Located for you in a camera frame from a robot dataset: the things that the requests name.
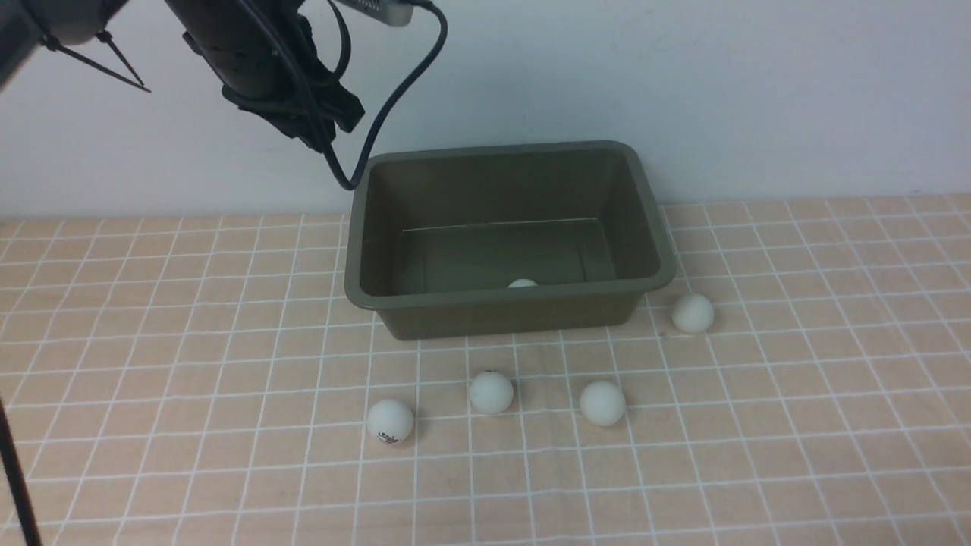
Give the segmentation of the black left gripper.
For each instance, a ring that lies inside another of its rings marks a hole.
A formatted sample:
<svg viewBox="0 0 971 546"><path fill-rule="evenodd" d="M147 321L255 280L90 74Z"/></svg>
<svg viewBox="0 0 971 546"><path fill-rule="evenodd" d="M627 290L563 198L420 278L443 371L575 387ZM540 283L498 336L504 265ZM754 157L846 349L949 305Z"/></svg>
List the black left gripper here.
<svg viewBox="0 0 971 546"><path fill-rule="evenodd" d="M299 13L302 1L256 1L281 38L311 77L311 111L273 46L253 18L236 1L168 1L167 7L184 25L184 41L207 62L222 81L222 95L240 110L269 122L281 134L322 152L336 130L350 133L365 115L360 100L341 84L337 71L320 60L313 29Z"/></svg>

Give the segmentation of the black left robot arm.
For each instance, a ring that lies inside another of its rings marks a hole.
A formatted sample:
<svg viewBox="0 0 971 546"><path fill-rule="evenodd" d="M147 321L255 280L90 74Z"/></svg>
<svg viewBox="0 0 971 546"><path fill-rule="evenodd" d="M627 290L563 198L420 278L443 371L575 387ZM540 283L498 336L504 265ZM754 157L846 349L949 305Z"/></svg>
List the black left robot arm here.
<svg viewBox="0 0 971 546"><path fill-rule="evenodd" d="M2 82L10 82L35 49L45 48L146 91L133 67L119 74L76 51L96 40L118 52L108 22L123 7L122 1L4 1ZM318 58L311 25L299 7L298 1L168 2L184 27L185 44L222 81L228 102L321 152L337 129L357 127L364 107L340 82L350 60L344 20L338 20L338 66L329 69Z"/></svg>

